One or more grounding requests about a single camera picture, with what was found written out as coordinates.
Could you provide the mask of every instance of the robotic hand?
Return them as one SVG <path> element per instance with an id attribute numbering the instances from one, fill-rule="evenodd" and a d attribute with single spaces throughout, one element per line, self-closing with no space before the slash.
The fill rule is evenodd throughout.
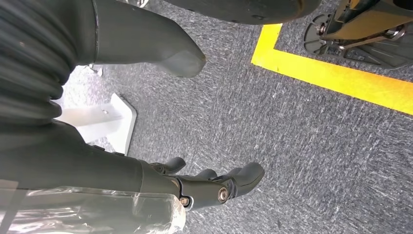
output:
<path id="1" fill-rule="evenodd" d="M 213 170 L 175 175 L 185 166 L 181 158 L 148 164 L 109 153 L 86 144 L 73 126 L 54 119 L 61 108 L 51 100 L 62 96 L 62 85 L 77 65 L 150 62 L 176 76 L 196 76 L 205 56 L 175 22 L 115 0 L 2 0 L 0 15 L 0 233 L 8 233 L 18 214 L 29 214 L 35 206 L 41 214 L 43 205 L 56 207 L 54 199 L 38 199 L 33 191 L 70 187 L 173 195 L 190 210 L 245 195 L 262 179 L 264 170 L 257 163 L 222 176 Z M 10 204 L 10 190 L 3 184 L 13 184 Z M 56 195 L 62 204 L 68 202 Z M 19 212 L 27 206 L 26 196 L 33 204 Z M 96 220 L 97 213 L 91 214 L 91 221 Z M 74 222 L 72 213 L 68 217 Z M 87 220 L 75 218 L 77 223 Z M 31 219 L 22 215 L 16 220 Z"/>

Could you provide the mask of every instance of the yellow tape line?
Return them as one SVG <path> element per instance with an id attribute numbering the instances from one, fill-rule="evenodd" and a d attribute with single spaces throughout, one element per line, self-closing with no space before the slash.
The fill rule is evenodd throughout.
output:
<path id="1" fill-rule="evenodd" d="M 413 115 L 413 83 L 275 50 L 281 27 L 282 24 L 263 27 L 253 64 Z"/>

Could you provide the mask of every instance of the transparent plastic bag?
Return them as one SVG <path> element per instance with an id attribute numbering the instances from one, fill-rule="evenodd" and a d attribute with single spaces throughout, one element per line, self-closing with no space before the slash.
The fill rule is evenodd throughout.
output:
<path id="1" fill-rule="evenodd" d="M 172 234 L 186 221 L 174 195 L 78 187 L 25 191 L 9 185 L 0 180 L 0 224 L 6 222 L 8 234 Z"/>

